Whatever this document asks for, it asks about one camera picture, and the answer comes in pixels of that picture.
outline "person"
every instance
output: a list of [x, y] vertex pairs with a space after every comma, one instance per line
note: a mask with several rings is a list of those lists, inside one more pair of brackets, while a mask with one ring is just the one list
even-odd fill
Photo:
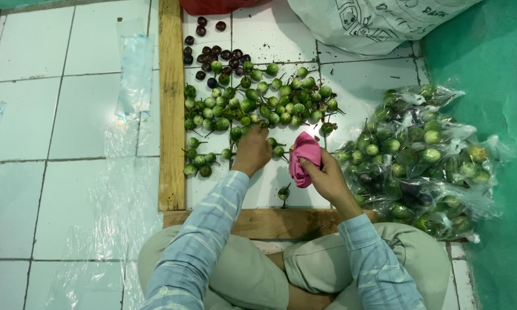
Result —
[[183, 225], [152, 236], [138, 257], [142, 309], [440, 310], [450, 261], [432, 237], [399, 223], [372, 224], [321, 149], [323, 168], [300, 158], [317, 192], [337, 209], [339, 233], [265, 255], [230, 235], [249, 179], [271, 159], [268, 130], [255, 126], [230, 172]]

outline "hand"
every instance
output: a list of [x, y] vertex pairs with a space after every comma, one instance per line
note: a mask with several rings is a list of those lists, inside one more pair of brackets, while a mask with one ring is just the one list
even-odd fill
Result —
[[266, 141], [268, 129], [254, 126], [239, 140], [238, 152], [232, 170], [241, 171], [251, 178], [272, 159], [272, 146]]
[[299, 158], [300, 165], [308, 172], [317, 192], [337, 208], [343, 220], [361, 215], [363, 211], [358, 206], [354, 195], [348, 188], [337, 160], [324, 148], [321, 148], [322, 164], [319, 170], [316, 165], [305, 158]]

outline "beige pants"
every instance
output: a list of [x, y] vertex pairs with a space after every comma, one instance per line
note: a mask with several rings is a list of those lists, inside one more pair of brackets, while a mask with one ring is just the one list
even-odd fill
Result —
[[[415, 280], [427, 309], [441, 310], [450, 277], [445, 250], [411, 226], [378, 223], [374, 227]], [[172, 226], [161, 230], [140, 251], [138, 276], [144, 292], [155, 265], [179, 229]], [[249, 239], [230, 236], [211, 273], [205, 309], [285, 310], [288, 283], [310, 292], [340, 292], [327, 310], [362, 309], [348, 252], [339, 234], [294, 244], [284, 251], [283, 260], [287, 275]]]

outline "shirt sleeve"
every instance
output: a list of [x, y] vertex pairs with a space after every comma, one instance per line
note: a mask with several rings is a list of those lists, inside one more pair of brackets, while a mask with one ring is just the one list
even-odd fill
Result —
[[200, 310], [209, 276], [230, 236], [249, 177], [230, 171], [194, 209], [156, 265], [142, 310]]
[[415, 281], [363, 214], [337, 227], [364, 310], [425, 309]]

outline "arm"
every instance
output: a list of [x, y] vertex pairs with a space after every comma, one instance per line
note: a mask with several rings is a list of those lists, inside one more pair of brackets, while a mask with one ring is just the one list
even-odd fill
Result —
[[232, 171], [188, 216], [149, 279], [142, 310], [203, 309], [203, 299], [221, 251], [230, 236], [249, 179], [272, 156], [268, 130], [258, 126], [241, 138]]
[[321, 171], [308, 160], [299, 160], [318, 193], [337, 208], [343, 219], [337, 228], [345, 240], [364, 309], [425, 309], [415, 281], [356, 202], [337, 160], [323, 148], [321, 156]]

